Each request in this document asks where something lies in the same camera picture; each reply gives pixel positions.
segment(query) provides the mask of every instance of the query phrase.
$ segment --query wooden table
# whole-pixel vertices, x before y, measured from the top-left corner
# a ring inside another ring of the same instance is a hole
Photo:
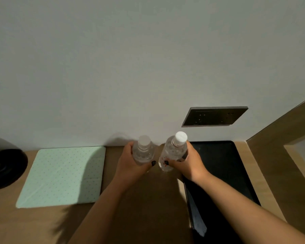
[[[283,218],[252,153],[236,143],[261,205]],[[112,180],[123,147],[107,147],[102,191]],[[158,147],[158,161],[162,147]],[[63,244],[79,226],[92,204],[16,209],[15,204],[37,151],[27,151],[28,167],[12,185],[0,189],[0,244]],[[193,243],[184,185],[176,170],[163,172],[158,164],[122,198],[108,243]]]

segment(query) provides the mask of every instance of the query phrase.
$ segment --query electrical outlet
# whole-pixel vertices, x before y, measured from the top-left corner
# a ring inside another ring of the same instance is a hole
[[[240,107],[191,107],[182,127],[229,126],[248,110]]]

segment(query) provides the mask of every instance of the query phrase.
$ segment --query white bottle cap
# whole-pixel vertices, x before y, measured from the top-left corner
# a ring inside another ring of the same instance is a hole
[[[142,149],[146,149],[150,146],[150,138],[147,135],[142,135],[139,137],[138,146]]]
[[[173,142],[175,145],[183,145],[188,140],[188,136],[186,133],[179,131],[175,134]]]

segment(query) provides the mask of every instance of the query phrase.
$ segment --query dot pattern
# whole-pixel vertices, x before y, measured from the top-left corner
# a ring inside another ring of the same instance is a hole
[[[17,208],[97,201],[105,159],[103,146],[38,151]]]

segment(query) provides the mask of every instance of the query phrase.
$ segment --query plastic bottle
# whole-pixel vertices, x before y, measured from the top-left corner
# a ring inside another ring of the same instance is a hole
[[[163,171],[171,171],[173,168],[165,164],[166,160],[179,160],[186,153],[188,136],[184,132],[177,132],[167,139],[158,164]]]
[[[155,154],[154,144],[147,135],[139,137],[132,147],[132,156],[135,162],[139,165],[149,163],[153,160]]]

